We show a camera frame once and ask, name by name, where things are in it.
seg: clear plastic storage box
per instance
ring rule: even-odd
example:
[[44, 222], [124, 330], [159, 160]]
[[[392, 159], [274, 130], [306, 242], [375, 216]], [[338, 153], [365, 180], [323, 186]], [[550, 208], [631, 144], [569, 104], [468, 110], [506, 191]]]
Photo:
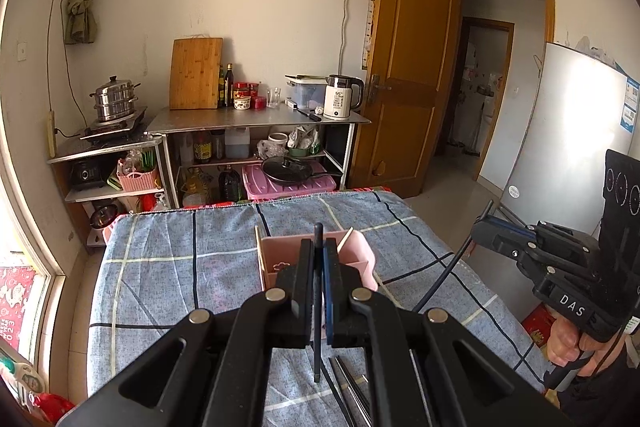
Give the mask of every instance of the clear plastic storage box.
[[298, 104], [300, 109], [315, 109], [324, 105], [324, 92], [327, 83], [325, 80], [312, 78], [288, 78], [287, 86], [290, 87], [290, 98]]
[[235, 127], [225, 131], [225, 155], [231, 159], [249, 158], [251, 133], [248, 127]]

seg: white tag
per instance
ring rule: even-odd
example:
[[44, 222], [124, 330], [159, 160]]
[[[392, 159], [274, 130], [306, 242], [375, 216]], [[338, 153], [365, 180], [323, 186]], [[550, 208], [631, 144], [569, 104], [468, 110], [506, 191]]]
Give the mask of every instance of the white tag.
[[638, 317], [631, 317], [629, 322], [626, 324], [625, 333], [631, 334], [636, 331], [638, 324], [640, 324], [640, 319]]

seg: refrigerator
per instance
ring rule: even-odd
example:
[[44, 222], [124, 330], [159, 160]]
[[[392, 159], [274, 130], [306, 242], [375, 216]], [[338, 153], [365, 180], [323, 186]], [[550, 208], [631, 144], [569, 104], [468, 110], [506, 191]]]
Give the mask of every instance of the refrigerator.
[[[500, 201], [527, 225], [546, 221], [597, 232], [605, 152], [629, 151], [637, 86], [599, 60], [548, 42], [529, 127]], [[510, 259], [476, 247], [467, 262], [518, 320], [539, 304]]]

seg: silver screw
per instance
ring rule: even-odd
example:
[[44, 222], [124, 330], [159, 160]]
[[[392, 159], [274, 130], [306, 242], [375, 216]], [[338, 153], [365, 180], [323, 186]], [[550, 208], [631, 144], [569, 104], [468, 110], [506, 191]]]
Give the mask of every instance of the silver screw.
[[201, 308], [192, 311], [189, 314], [189, 322], [191, 324], [202, 324], [209, 320], [209, 312]]
[[371, 298], [371, 290], [367, 288], [356, 288], [351, 292], [351, 297], [359, 302], [368, 301]]
[[264, 293], [264, 296], [267, 297], [268, 301], [278, 302], [282, 301], [287, 296], [287, 294], [282, 288], [269, 288]]
[[442, 324], [443, 322], [447, 322], [447, 319], [449, 318], [449, 314], [446, 311], [444, 311], [442, 308], [431, 308], [427, 312], [427, 318], [429, 319], [430, 322], [433, 322], [436, 324]]

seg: silver refrigerator door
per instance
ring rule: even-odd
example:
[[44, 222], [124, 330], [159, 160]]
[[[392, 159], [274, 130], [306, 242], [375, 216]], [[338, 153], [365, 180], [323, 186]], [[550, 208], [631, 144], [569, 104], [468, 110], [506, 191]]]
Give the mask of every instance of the silver refrigerator door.
[[502, 203], [527, 224], [593, 233], [604, 209], [605, 151], [627, 154], [620, 125], [626, 76], [594, 58], [546, 44], [540, 92]]

